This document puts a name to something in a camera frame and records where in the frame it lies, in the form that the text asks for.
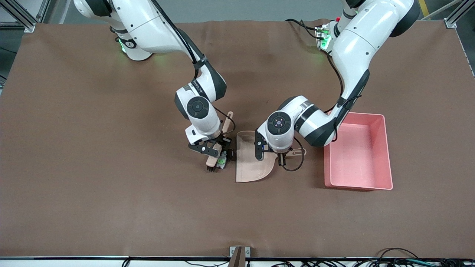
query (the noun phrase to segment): beige dustpan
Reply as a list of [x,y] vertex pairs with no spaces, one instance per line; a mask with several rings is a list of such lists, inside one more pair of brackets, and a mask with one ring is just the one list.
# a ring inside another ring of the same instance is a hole
[[[256,159],[254,131],[241,131],[236,135],[236,182],[257,181],[266,177],[276,164],[277,154],[265,153],[264,159]],[[302,150],[293,149],[286,157],[302,156]]]

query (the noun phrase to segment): brown table mat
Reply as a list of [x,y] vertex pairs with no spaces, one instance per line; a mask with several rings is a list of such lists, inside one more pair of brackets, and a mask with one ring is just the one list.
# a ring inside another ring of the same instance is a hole
[[[290,96],[321,109],[338,98],[295,24],[180,27],[227,81],[215,105],[234,111],[236,133]],[[298,172],[236,184],[234,163],[208,173],[187,147],[173,102],[193,75],[184,54],[133,62],[107,25],[39,24],[0,97],[0,254],[475,257],[475,82],[455,30],[417,22],[370,72],[353,111],[386,116],[392,191],[326,189],[323,150],[307,144]]]

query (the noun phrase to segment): pink plastic bin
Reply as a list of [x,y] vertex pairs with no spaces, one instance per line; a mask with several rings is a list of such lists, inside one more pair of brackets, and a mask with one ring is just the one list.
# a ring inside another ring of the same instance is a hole
[[384,116],[348,113],[338,140],[323,148],[328,187],[391,190],[388,139]]

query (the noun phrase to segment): black wire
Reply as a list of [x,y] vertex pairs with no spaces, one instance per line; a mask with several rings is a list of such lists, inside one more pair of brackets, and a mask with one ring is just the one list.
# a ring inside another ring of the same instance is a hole
[[271,267],[277,267],[277,266],[287,266],[287,267],[295,267],[292,263],[290,263],[289,261],[285,261],[283,263],[277,263],[277,264],[274,264],[272,265]]
[[367,262],[370,262],[370,261],[374,261],[374,259],[367,259],[367,260],[364,260],[362,262],[359,262],[357,263],[355,266],[353,267],[360,267],[361,265],[363,265],[364,263],[367,263]]
[[[193,51],[191,50],[190,44],[183,39],[183,36],[181,36],[180,32],[178,31],[178,28],[175,26],[173,21],[168,17],[167,13],[163,10],[163,8],[160,6],[160,4],[157,2],[157,0],[151,0],[153,5],[158,9],[158,11],[163,15],[163,18],[170,24],[171,28],[175,33],[177,34],[178,38],[180,38],[181,42],[185,46],[186,50],[188,50],[188,53],[190,54],[191,61],[193,64],[196,64],[196,58],[195,55],[193,54]],[[198,70],[195,69],[195,79],[198,77]]]
[[378,266],[379,267],[379,262],[378,261],[372,261],[367,267],[376,267]]
[[302,160],[300,161],[300,164],[298,165],[297,168],[293,169],[293,170],[290,170],[290,169],[287,169],[284,165],[282,165],[282,168],[288,172],[294,172],[298,169],[300,169],[300,167],[302,166],[302,164],[304,163],[304,156],[305,156],[305,152],[304,152],[304,147],[302,146],[302,144],[300,143],[300,141],[294,136],[294,139],[295,141],[297,141],[297,143],[299,144],[300,146],[300,149],[301,149],[301,152],[302,152]]
[[214,107],[214,109],[226,116],[226,118],[228,118],[233,123],[233,129],[231,131],[228,131],[227,133],[223,133],[223,135],[232,133],[236,129],[236,123],[233,121],[233,119],[231,119],[231,117],[229,117],[226,113],[220,111],[217,107]]
[[312,27],[309,27],[309,26],[305,25],[305,23],[304,23],[303,20],[300,20],[300,22],[298,22],[298,21],[295,20],[295,19],[286,19],[285,21],[295,22],[295,23],[297,23],[300,27],[303,27],[303,28],[307,31],[308,35],[310,35],[310,36],[312,36],[313,38],[318,39],[318,40],[324,40],[324,38],[322,38],[322,37],[317,37],[317,36],[313,35],[313,34],[309,31],[309,29],[315,30],[315,28],[312,28]]
[[323,264],[325,264],[325,265],[328,266],[328,267],[336,267],[336,265],[335,265],[334,263],[331,262],[331,264],[329,264],[329,263],[327,263],[327,261],[325,261],[325,260],[321,261],[320,263],[323,263]]
[[341,262],[339,262],[339,261],[337,261],[337,260],[335,260],[334,262],[340,264],[342,267],[347,267],[346,265],[344,265],[343,263],[341,263]]
[[196,264],[196,263],[190,263],[190,262],[188,262],[188,261],[186,261],[186,260],[185,260],[184,262],[188,263],[189,265],[201,266],[201,267],[218,267],[218,266],[225,265],[226,263],[228,263],[228,262],[223,262],[223,263],[221,263],[221,264],[214,264],[214,265],[207,266],[207,265],[201,265],[201,264]]
[[407,250],[407,249],[405,249],[405,248],[388,248],[387,250],[383,251],[383,253],[381,253],[381,256],[380,256],[380,258],[378,259],[378,261],[376,261],[377,263],[375,264],[375,266],[376,266],[376,267],[380,267],[380,262],[382,261],[384,254],[386,254],[386,253],[388,253],[388,252],[390,252],[390,251],[392,251],[392,250],[402,250],[402,251],[406,251],[406,252],[408,252],[409,254],[413,255],[415,258],[419,259],[419,257],[418,257],[416,254],[412,253],[411,251],[409,251],[409,250]]
[[[343,95],[343,80],[342,80],[342,77],[340,75],[340,73],[338,72],[338,70],[336,69],[335,65],[333,64],[332,60],[330,59],[330,52],[325,52],[323,51],[326,55],[327,55],[327,59],[328,59],[328,63],[330,63],[330,66],[332,66],[332,69],[335,71],[336,73],[336,76],[338,77],[338,81],[340,82],[340,96]],[[324,113],[328,113],[330,111],[333,110],[333,107],[331,107],[329,110],[325,111]]]
[[315,28],[309,27],[309,26],[305,25],[305,23],[300,24],[300,22],[297,21],[296,19],[286,19],[285,21],[295,22],[295,23],[297,23],[298,25],[300,25],[301,27],[304,27],[304,28],[306,28],[306,29],[315,30]]
[[336,142],[336,140],[338,140],[338,130],[336,129],[336,120],[333,123],[333,130],[335,131],[335,139],[333,139],[332,142]]
[[8,49],[3,48],[3,47],[0,47],[0,49],[5,50],[5,51],[10,52],[10,53],[13,53],[13,54],[16,54],[16,53],[17,53],[17,52],[15,52],[15,51],[11,51],[11,50],[8,50]]
[[132,259],[131,259],[130,257],[128,257],[127,259],[125,259],[125,260],[123,261],[123,263],[122,263],[122,267],[127,267],[127,266],[129,266],[131,260],[132,260]]

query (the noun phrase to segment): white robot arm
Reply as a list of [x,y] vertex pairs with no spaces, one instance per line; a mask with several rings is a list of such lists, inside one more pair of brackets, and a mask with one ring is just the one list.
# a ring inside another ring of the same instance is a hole
[[223,137],[221,121],[212,102],[226,93],[226,82],[188,35],[175,27],[156,0],[74,0],[79,12],[110,24],[123,51],[132,60],[145,60],[152,53],[183,52],[195,67],[195,77],[175,94],[175,104],[191,126],[185,130],[189,147],[199,153],[219,157],[215,143]]
[[343,0],[343,16],[319,29],[319,48],[329,53],[344,82],[342,95],[330,114],[304,96],[285,100],[256,129],[256,158],[275,152],[279,159],[291,149],[294,131],[315,147],[329,144],[368,82],[368,67],[389,36],[414,24],[419,8],[414,0]]

